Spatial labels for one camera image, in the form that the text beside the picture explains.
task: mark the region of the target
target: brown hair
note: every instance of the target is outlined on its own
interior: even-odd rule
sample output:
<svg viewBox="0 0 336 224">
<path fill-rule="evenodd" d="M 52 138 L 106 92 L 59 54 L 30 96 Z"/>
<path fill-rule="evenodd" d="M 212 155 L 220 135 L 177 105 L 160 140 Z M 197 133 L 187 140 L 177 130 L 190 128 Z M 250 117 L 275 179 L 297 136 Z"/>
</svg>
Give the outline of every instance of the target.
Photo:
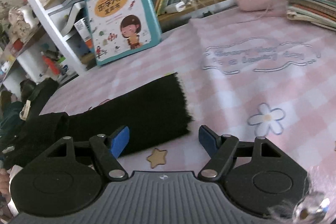
<svg viewBox="0 0 336 224">
<path fill-rule="evenodd" d="M 140 22 L 140 19 L 137 16 L 129 15 L 129 16 L 125 17 L 120 23 L 120 30 L 122 28 L 125 28 L 125 27 L 129 26 L 129 25 L 139 25 L 139 27 L 137 27 L 137 29 L 136 29 L 136 33 L 139 33 L 141 31 L 141 22 Z"/>
</svg>

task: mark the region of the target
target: gray ribbed base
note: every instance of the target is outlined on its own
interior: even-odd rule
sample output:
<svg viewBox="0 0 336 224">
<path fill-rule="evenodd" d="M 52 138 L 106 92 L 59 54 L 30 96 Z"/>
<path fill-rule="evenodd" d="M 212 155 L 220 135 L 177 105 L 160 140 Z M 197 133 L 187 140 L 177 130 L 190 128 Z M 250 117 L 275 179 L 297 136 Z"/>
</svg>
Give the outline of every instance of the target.
<svg viewBox="0 0 336 224">
<path fill-rule="evenodd" d="M 57 218 L 20 213 L 11 224 L 270 224 L 232 205 L 215 183 L 192 172 L 140 172 L 111 182 L 82 211 Z"/>
</svg>

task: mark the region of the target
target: orange oval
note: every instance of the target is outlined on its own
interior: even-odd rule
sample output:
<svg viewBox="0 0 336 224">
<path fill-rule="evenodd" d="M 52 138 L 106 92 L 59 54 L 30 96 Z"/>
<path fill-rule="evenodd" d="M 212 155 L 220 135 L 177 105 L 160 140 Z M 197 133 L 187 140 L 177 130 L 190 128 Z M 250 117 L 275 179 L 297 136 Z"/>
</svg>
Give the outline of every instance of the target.
<svg viewBox="0 0 336 224">
<path fill-rule="evenodd" d="M 98 0 L 94 13 L 98 17 L 108 17 L 118 12 L 128 0 Z"/>
</svg>

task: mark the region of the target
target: hand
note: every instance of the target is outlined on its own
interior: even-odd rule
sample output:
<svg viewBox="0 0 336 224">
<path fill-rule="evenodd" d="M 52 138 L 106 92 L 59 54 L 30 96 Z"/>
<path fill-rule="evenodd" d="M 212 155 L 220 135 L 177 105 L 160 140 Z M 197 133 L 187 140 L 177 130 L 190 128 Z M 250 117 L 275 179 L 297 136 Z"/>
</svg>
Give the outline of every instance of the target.
<svg viewBox="0 0 336 224">
<path fill-rule="evenodd" d="M 5 169 L 0 169 L 0 193 L 7 203 L 11 201 L 11 195 L 9 194 L 9 174 Z"/>
</svg>

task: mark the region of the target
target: yellow star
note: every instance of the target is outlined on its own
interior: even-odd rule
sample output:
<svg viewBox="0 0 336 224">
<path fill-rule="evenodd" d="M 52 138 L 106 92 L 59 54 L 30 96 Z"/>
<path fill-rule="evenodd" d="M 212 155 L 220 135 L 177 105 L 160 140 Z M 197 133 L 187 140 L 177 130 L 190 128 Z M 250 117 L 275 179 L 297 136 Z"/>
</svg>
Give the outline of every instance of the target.
<svg viewBox="0 0 336 224">
<path fill-rule="evenodd" d="M 155 168 L 160 164 L 166 164 L 167 150 L 159 150 L 154 148 L 152 154 L 146 158 L 151 163 L 151 168 Z"/>
</svg>

